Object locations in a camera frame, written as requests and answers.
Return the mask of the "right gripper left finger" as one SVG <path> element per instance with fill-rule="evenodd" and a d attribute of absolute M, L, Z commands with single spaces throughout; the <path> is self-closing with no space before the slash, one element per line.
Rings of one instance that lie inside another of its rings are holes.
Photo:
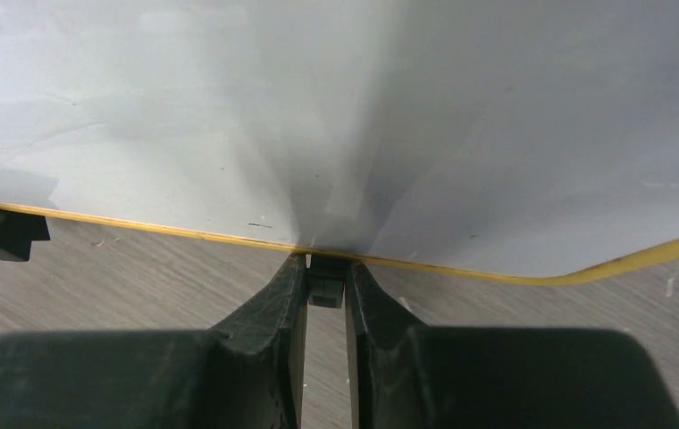
<path fill-rule="evenodd" d="M 205 330 L 0 335 L 0 428 L 297 428 L 306 259 Z"/>

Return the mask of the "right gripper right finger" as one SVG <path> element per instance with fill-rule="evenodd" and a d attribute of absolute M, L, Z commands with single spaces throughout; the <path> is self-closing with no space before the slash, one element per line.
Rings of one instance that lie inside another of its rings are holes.
<path fill-rule="evenodd" d="M 360 263 L 346 320 L 356 428 L 679 428 L 653 360 L 622 332 L 429 325 Z"/>

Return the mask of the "yellow framed whiteboard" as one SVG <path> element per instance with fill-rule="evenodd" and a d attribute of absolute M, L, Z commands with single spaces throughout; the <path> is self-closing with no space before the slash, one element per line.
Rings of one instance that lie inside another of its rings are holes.
<path fill-rule="evenodd" d="M 501 282 L 679 258 L 679 1 L 0 1 L 0 209 Z"/>

